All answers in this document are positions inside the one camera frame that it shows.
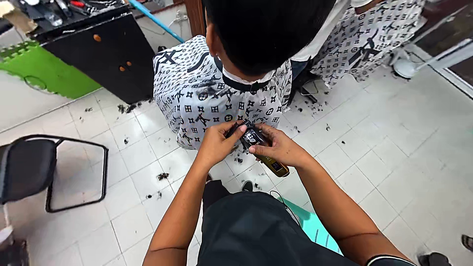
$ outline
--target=blue pipe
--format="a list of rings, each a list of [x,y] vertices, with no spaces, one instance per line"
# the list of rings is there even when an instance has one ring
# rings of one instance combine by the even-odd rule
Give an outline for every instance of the blue pipe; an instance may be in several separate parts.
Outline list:
[[[158,26],[163,28],[163,30],[165,30],[167,33],[169,33],[172,37],[176,38],[180,43],[184,42],[184,40],[181,37],[179,37],[179,35],[174,33],[170,28],[166,27],[166,25],[164,25],[159,19],[157,19],[155,16],[153,16],[153,14],[151,14],[151,12],[145,6],[143,6],[140,2],[138,2],[136,0],[128,0],[128,2],[130,2],[130,4],[132,6],[134,6],[136,9],[141,11],[147,17],[149,17]]]

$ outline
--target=teal chair base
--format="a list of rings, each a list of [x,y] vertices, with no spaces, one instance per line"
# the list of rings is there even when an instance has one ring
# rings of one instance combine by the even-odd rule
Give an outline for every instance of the teal chair base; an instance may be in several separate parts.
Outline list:
[[[300,226],[302,230],[306,233],[306,235],[312,240],[313,242],[330,249],[331,251],[337,252],[341,255],[342,252],[340,251],[337,242],[331,237],[331,235],[327,232],[325,227],[320,222],[319,217],[315,213],[308,212],[301,207],[293,204],[289,200],[283,198],[284,203],[292,210],[292,212],[299,217]]]

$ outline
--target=black shirt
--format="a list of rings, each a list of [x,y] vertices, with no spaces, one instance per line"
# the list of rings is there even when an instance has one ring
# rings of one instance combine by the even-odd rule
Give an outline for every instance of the black shirt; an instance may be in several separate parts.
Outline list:
[[[222,198],[202,222],[199,266],[337,265],[356,263],[312,242],[283,203],[263,192]],[[392,256],[376,256],[369,266],[411,266]]]

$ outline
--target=forearm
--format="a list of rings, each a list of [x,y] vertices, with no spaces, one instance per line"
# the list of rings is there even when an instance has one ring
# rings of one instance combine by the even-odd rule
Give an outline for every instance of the forearm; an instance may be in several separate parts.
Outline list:
[[[317,216],[332,237],[379,232],[368,215],[343,192],[315,160],[296,168]]]
[[[296,169],[317,216],[346,257],[360,265],[379,254],[408,260],[316,160]]]
[[[199,218],[202,194],[209,169],[194,161],[174,200],[159,223],[149,252],[164,248],[187,249]]]

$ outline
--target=white tile floor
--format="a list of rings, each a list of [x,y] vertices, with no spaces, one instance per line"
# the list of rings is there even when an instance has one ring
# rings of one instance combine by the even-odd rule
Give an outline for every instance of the white tile floor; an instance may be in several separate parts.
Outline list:
[[[418,252],[436,250],[453,265],[471,265],[473,253],[461,246],[460,235],[473,235],[473,102],[429,68],[410,82],[385,69],[363,83],[345,76],[328,94],[323,92],[315,106],[297,95],[280,129],[319,160],[407,256],[415,259]],[[33,265],[141,265],[196,152],[178,148],[154,104],[143,103],[129,114],[119,114],[118,104],[122,102],[102,89],[0,134],[1,143],[51,133],[110,149],[103,202],[47,214],[41,193],[9,205],[16,234],[28,239]],[[70,180],[77,180],[76,172],[97,178],[101,153],[64,151],[71,157],[62,162],[68,168],[61,173],[75,171],[67,175]],[[293,168],[290,176],[278,178],[252,155],[240,154],[244,161],[236,162],[238,154],[211,171],[231,192],[252,180],[262,191],[278,190],[313,211]],[[169,178],[158,181],[162,172]],[[72,191],[81,200],[92,192]],[[200,241],[197,229],[190,265],[196,263]]]

